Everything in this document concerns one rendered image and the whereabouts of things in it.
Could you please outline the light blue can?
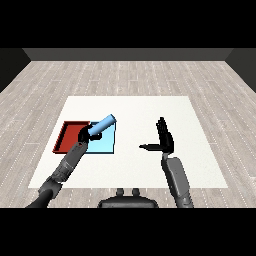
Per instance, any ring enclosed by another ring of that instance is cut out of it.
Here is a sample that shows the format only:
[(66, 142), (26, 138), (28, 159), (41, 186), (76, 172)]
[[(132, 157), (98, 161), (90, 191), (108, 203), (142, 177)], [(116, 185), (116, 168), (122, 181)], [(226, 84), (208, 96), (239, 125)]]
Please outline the light blue can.
[(108, 129), (111, 125), (116, 123), (115, 117), (110, 114), (107, 117), (105, 117), (103, 120), (98, 122), (97, 124), (94, 124), (89, 130), (88, 133), (93, 136), (93, 135), (98, 135), (104, 130)]

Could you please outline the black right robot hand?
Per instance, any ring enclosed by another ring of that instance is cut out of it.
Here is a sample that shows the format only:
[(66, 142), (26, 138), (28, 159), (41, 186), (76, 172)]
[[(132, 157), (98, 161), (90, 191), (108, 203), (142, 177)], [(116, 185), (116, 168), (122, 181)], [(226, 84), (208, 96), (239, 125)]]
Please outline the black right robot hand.
[(161, 117), (156, 123), (159, 143), (158, 144), (143, 144), (140, 148), (147, 151), (161, 151), (162, 153), (172, 154), (174, 152), (174, 140), (172, 134), (168, 131), (166, 121)]

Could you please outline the dark grey robot body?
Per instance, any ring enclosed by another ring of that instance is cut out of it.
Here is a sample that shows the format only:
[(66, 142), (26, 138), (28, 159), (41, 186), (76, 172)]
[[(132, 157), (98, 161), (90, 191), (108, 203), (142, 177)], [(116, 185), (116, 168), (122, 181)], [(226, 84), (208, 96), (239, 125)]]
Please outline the dark grey robot body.
[(132, 189), (131, 196), (125, 196), (124, 189), (118, 188), (116, 195), (101, 200), (98, 208), (158, 208), (158, 204), (155, 200), (142, 197), (138, 188)]

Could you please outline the red shallow open box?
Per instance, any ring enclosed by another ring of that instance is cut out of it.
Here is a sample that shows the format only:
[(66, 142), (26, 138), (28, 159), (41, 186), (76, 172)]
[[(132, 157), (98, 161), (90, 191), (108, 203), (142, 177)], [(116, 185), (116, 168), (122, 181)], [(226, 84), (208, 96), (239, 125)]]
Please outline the red shallow open box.
[(52, 152), (55, 154), (66, 154), (78, 141), (80, 130), (89, 124), (89, 121), (65, 121)]

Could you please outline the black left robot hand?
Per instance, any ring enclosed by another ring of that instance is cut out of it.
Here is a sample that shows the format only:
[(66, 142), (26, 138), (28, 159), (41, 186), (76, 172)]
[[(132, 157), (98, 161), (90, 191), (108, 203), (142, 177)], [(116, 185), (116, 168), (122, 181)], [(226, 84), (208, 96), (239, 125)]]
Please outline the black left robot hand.
[(89, 124), (83, 127), (78, 134), (78, 141), (81, 143), (89, 143), (90, 141), (100, 140), (102, 138), (102, 134), (99, 133), (97, 135), (90, 135), (89, 130), (93, 127), (92, 124)]

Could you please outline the light blue shallow open box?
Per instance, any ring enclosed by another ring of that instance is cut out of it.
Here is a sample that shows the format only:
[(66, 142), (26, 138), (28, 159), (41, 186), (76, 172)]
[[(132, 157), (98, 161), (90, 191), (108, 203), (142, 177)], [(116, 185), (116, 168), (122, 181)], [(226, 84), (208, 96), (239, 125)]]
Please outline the light blue shallow open box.
[(113, 154), (115, 146), (115, 130), (116, 125), (112, 124), (110, 127), (102, 132), (100, 140), (90, 141), (88, 144), (88, 154)]

